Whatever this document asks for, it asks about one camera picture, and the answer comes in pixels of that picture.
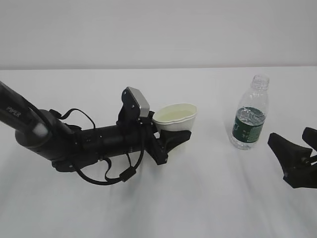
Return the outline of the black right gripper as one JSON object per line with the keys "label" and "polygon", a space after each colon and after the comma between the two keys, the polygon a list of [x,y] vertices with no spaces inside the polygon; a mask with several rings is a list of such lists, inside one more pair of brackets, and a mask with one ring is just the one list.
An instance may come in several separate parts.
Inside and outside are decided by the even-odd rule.
{"label": "black right gripper", "polygon": [[[317,130],[306,127],[302,139],[317,150]],[[317,156],[311,157],[312,149],[294,144],[277,133],[271,133],[267,144],[277,157],[283,180],[292,188],[317,187]]]}

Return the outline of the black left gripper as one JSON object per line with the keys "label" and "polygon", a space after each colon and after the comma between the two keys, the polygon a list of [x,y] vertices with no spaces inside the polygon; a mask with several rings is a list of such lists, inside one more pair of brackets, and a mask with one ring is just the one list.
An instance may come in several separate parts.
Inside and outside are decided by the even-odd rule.
{"label": "black left gripper", "polygon": [[146,151],[157,165],[167,163],[168,153],[188,141],[191,131],[160,131],[159,139],[154,134],[158,131],[154,126],[152,116],[137,119],[118,119],[116,125],[123,136],[126,152],[131,153],[136,148]]}

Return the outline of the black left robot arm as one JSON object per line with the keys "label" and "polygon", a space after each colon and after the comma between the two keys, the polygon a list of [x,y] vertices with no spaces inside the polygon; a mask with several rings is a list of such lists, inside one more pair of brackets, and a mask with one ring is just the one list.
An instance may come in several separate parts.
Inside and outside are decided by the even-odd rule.
{"label": "black left robot arm", "polygon": [[115,125],[83,130],[63,122],[54,110],[39,110],[5,84],[0,86],[0,120],[15,130],[21,146],[51,161],[59,172],[73,172],[104,158],[146,151],[158,165],[191,137],[189,129],[164,130],[140,90],[127,87]]}

